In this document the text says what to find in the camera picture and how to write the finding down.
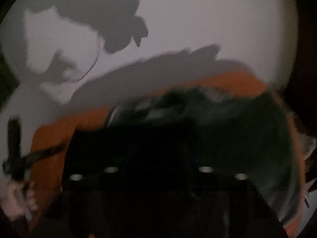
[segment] blurry object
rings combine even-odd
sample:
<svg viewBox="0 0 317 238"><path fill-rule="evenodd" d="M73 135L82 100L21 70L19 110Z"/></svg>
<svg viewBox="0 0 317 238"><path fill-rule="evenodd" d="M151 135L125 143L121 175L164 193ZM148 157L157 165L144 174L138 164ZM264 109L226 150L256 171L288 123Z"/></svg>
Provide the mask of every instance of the blurry object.
<svg viewBox="0 0 317 238"><path fill-rule="evenodd" d="M233 98L212 87L179 88L161 96L119 103L105 125L158 127L192 119L198 132L198 161L215 173L243 173L239 177L253 182L285 224L297 212L301 189L284 112L268 92L253 98ZM127 134L118 136L124 143Z"/></svg>
<svg viewBox="0 0 317 238"><path fill-rule="evenodd" d="M306 207L307 208L310 208L310 203L309 203L309 194L307 194L306 196L305 196L305 204L306 204Z"/></svg>
<svg viewBox="0 0 317 238"><path fill-rule="evenodd" d="M312 179L311 181L308 181L308 182L306 183L306 190L307 190L308 192L311 192L311 191L314 191L314 190L315 190L314 187L312 187L312 186L314 185L315 181L316 181L316 179Z"/></svg>
<svg viewBox="0 0 317 238"><path fill-rule="evenodd" d="M195 134L192 121L75 131L64 166L64 198L57 198L53 206L60 208L51 207L51 216L68 221L76 237L233 238L253 224L255 233L266 236L250 237L287 237L249 180L198 171ZM117 172L103 171L115 163ZM72 173L84 176L70 180ZM266 224L270 234L262 230Z"/></svg>
<svg viewBox="0 0 317 238"><path fill-rule="evenodd" d="M60 144L49 149L40 150L21 157L20 150L21 127L19 119L11 118L8 122L8 159L2 163L3 172L11 175L13 180L22 181L27 169L38 160L50 157L63 151L65 144Z"/></svg>
<svg viewBox="0 0 317 238"><path fill-rule="evenodd" d="M32 183L29 185L25 182L9 181L7 184L1 209L10 221L14 222L23 215L26 220L32 219L31 211L37 210L32 187Z"/></svg>
<svg viewBox="0 0 317 238"><path fill-rule="evenodd" d="M6 63L0 47L0 111L18 86L19 82Z"/></svg>
<svg viewBox="0 0 317 238"><path fill-rule="evenodd" d="M308 157L311 156L316 148L316 138L303 133L299 133L299 139L301 140L304 158L306 160Z"/></svg>

